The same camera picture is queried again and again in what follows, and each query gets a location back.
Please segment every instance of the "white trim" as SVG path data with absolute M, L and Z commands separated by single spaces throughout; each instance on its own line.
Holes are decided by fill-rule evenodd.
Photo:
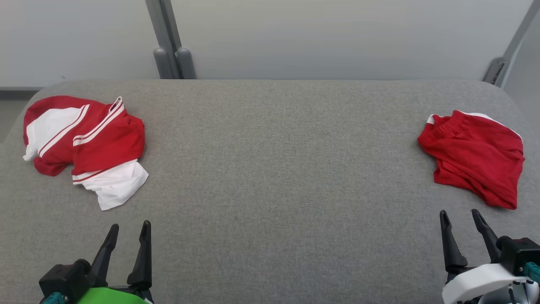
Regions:
M 39 156 L 43 149 L 55 136 L 66 127 L 73 125 L 82 114 L 84 106 L 79 108 L 48 109 L 41 113 L 26 127 L 26 150 L 23 159 L 31 161 Z
M 39 150 L 39 157 L 43 157 L 43 154 L 45 154 L 45 152 L 47 152 L 50 148 L 52 148 L 52 146 L 54 146 L 59 140 L 61 140 L 62 137 L 64 137 L 64 135 L 66 135 L 71 129 L 73 129 L 81 121 L 83 121 L 84 116 L 86 115 L 86 112 L 88 112 L 88 107 L 89 107 L 88 104 L 84 105 L 82 107 L 82 112 L 80 113 L 80 115 L 78 115 L 78 118 L 74 122 L 72 122 L 69 126 L 64 128 L 60 133 L 55 135 L 50 142 L 48 142 L 44 147 L 41 148 L 41 150 Z
M 101 124 L 104 123 L 104 121 L 107 120 L 107 118 L 111 117 L 112 115 L 114 115 L 118 108 L 121 108 L 121 110 L 124 110 L 123 108 L 123 103 L 122 103 L 122 96 L 118 96 L 118 98 L 116 99 L 115 102 L 112 103 L 112 105 L 109 107 L 109 113 L 103 118 L 103 120 L 101 122 L 99 122 L 92 130 L 90 130 L 88 133 L 84 134 L 84 135 L 77 135 L 73 138 L 73 141 L 75 140 L 79 140 L 79 139 L 83 139 L 85 137 L 88 137 L 90 136 L 93 132 L 95 132 L 97 129 L 99 129 L 99 127 L 101 127 Z
M 114 167 L 112 167 L 110 169 L 106 169 L 106 170 L 97 170 L 97 171 L 93 171 L 93 172 L 85 172 L 85 173 L 82 173 L 82 174 L 79 174 L 79 175 L 71 175 L 71 178 L 74 180 L 73 184 L 82 184 L 82 183 L 85 183 L 87 181 L 91 181 L 93 179 L 96 179 L 96 178 L 102 176 L 103 174 L 109 173 L 109 172 L 111 172 L 111 171 L 113 171 L 113 170 L 115 170 L 115 169 L 117 169 L 117 168 L 119 168 L 121 166 L 125 166 L 127 164 L 130 164 L 130 163 L 133 163 L 133 162 L 136 162 L 136 161 L 137 161 L 137 159 L 130 160 L 130 161 L 127 161 L 125 163 L 121 163 L 121 164 L 119 164 L 117 166 L 114 166 Z
M 495 119 L 489 117 L 489 116 L 486 115 L 486 114 L 482 114 L 482 113 L 465 113 L 465 112 L 462 112 L 462 111 L 459 111 L 459 110 L 457 110 L 457 111 L 458 111 L 458 112 L 461 112 L 461 113 L 463 113 L 463 114 L 465 114 L 465 115 L 478 116 L 478 117 L 482 117 L 482 118 L 486 118 L 486 119 L 489 119 L 489 120 L 491 120 L 491 121 L 494 121 L 494 122 L 496 122 L 496 123 L 502 125 L 503 127 L 507 128 L 507 129 L 509 129 L 509 130 L 511 130 L 512 132 L 514 132 L 517 136 L 519 136 L 519 137 L 521 138 L 521 141 L 523 141 L 523 138 L 521 137 L 521 135 L 520 135 L 518 132 L 516 132 L 516 131 L 514 131 L 514 130 L 512 130 L 512 129 L 510 129 L 510 128 L 508 128 L 507 126 L 501 124 L 500 122 L 496 121 Z M 426 123 L 429 123 L 429 124 L 435 124 L 435 119 L 433 118 L 433 116 L 435 116 L 435 114 L 429 115 L 428 121 L 427 121 Z
M 433 115 L 435 115 L 435 114 L 429 115 L 428 121 L 426 123 L 435 124 L 435 119 L 433 118 Z
M 512 130 L 512 129 L 510 129 L 510 128 L 508 128 L 507 126 L 501 124 L 500 122 L 496 121 L 495 119 L 489 117 L 489 116 L 486 115 L 486 114 L 482 114 L 482 113 L 465 113 L 465 112 L 461 112 L 461 113 L 466 114 L 466 115 L 471 115 L 471 116 L 483 117 L 483 118 L 489 119 L 489 120 L 491 120 L 491 121 L 494 121 L 494 122 L 496 122 L 496 123 L 502 125 L 503 127 L 507 128 L 507 129 L 509 129 L 509 130 L 511 130 L 512 132 L 514 132 L 517 136 L 519 136 L 519 137 L 521 138 L 521 141 L 523 141 L 523 138 L 521 137 L 521 135 L 520 135 L 518 132 L 516 132 L 516 131 L 514 131 L 514 130 Z
M 101 121 L 92 131 L 89 133 L 86 133 L 85 135 L 77 135 L 73 138 L 73 146 L 78 146 L 83 143 L 87 143 L 94 139 L 99 132 L 101 132 L 105 127 L 113 121 L 122 111 L 124 111 L 124 105 L 122 104 L 122 99 L 120 99 L 120 108 L 116 108 L 112 114 L 109 114 L 106 116 L 105 120 Z
M 90 177 L 82 185 L 98 196 L 101 210 L 109 210 L 125 203 L 148 178 L 148 172 L 137 162 L 107 170 L 99 177 Z

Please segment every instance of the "metal frame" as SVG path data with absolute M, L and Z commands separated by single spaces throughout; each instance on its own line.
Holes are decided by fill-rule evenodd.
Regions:
M 540 0 L 533 0 L 529 10 L 523 17 L 519 28 L 517 28 L 514 37 L 508 44 L 506 51 L 502 57 L 494 59 L 486 72 L 483 81 L 489 82 L 497 87 L 501 87 L 503 84 L 508 67 L 510 66 L 510 61 L 513 59 L 516 50 L 518 49 L 519 44 L 523 40 L 525 33 L 527 32 L 529 26 L 531 25 L 532 20 L 535 18 L 538 10 L 540 9 Z
M 163 11 L 163 17 L 167 24 L 169 39 L 172 42 L 173 49 L 178 50 L 182 47 L 180 42 L 180 35 L 178 34 L 178 26 L 176 25 L 176 19 L 174 17 L 174 11 L 172 9 L 171 0 L 158 0 Z
M 159 44 L 159 48 L 154 50 L 159 77 L 161 79 L 181 79 L 181 71 L 174 55 L 174 41 L 171 40 L 171 27 L 165 17 L 161 1 L 146 0 L 146 6 Z

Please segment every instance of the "gray fabric surface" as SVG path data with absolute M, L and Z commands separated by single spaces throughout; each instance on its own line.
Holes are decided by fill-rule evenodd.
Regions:
M 80 81 L 30 103 L 122 96 L 146 125 L 145 185 L 99 210 L 69 169 L 22 159 L 22 117 L 0 150 L 0 302 L 35 303 L 55 263 L 91 261 L 120 224 L 109 283 L 124 285 L 152 222 L 156 303 L 438 303 L 438 213 L 471 265 L 489 261 L 470 215 L 540 241 L 540 146 L 499 88 L 476 81 Z M 433 182 L 416 142 L 430 114 L 485 113 L 524 138 L 516 211 Z

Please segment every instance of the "gray wall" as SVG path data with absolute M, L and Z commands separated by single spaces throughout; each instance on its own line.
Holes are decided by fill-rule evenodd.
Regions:
M 521 108 L 540 137 L 540 14 L 537 14 L 503 89 Z
M 143 0 L 0 0 L 0 89 L 159 78 Z
M 171 0 L 202 79 L 481 80 L 531 3 Z

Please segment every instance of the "red and white jersey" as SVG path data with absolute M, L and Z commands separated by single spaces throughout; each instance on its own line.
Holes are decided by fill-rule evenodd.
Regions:
M 137 162 L 144 124 L 127 113 L 121 97 L 112 104 L 42 99 L 26 111 L 24 143 L 23 158 L 42 174 L 56 176 L 73 163 L 73 183 L 95 191 L 103 210 L 123 204 L 148 177 Z
M 517 208 L 523 141 L 512 129 L 480 113 L 431 115 L 418 137 L 433 156 L 436 183 L 469 189 L 487 205 Z

